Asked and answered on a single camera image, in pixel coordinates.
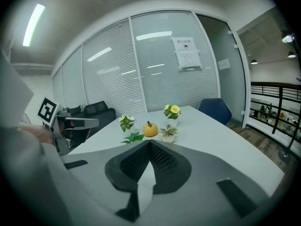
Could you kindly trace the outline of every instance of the wooden floor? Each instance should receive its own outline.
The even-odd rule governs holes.
[[[241,128],[233,124],[227,124],[231,130],[239,134],[241,137],[246,139],[256,148],[258,148],[263,154],[265,154],[268,158],[270,158],[284,173],[284,177],[278,187],[278,189],[284,189],[285,187],[289,186],[293,177],[294,173],[298,167],[297,160],[292,156],[289,163],[286,164],[280,160],[278,156],[278,152],[282,151],[282,148],[266,138],[264,135],[256,132],[255,130],[246,127]]]

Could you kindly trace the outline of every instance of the ceiling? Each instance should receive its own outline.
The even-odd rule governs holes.
[[[259,64],[292,60],[287,55],[294,49],[282,42],[281,30],[286,30],[285,19],[277,8],[273,8],[239,35],[249,63],[252,59]]]
[[[11,63],[54,65],[66,46],[84,28],[104,14],[137,0],[18,0],[8,14],[7,34],[12,34]],[[202,0],[224,7],[231,0]],[[37,4],[45,11],[35,28],[31,45],[23,46],[24,34]]]

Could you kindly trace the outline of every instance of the orange pumpkin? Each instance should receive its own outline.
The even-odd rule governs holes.
[[[143,126],[143,134],[146,137],[153,137],[158,134],[158,126],[155,123],[150,123],[149,121],[147,124]]]

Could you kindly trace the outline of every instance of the yellow flower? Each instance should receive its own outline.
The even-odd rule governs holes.
[[[172,105],[170,111],[175,114],[178,114],[180,113],[180,108],[177,105]]]

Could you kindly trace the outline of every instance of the window blinds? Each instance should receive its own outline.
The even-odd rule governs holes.
[[[62,69],[61,67],[57,70],[56,74],[52,78],[52,90],[53,98],[56,102],[60,103],[62,106],[65,106],[62,90]]]
[[[117,116],[145,111],[128,20],[83,44],[82,67],[88,104],[104,100]]]
[[[190,13],[159,12],[131,19],[148,111],[166,104],[191,105],[217,97],[216,74],[209,46]],[[178,69],[171,37],[193,37],[203,69]]]
[[[86,105],[82,82],[81,47],[62,65],[62,86],[66,107],[74,108]]]

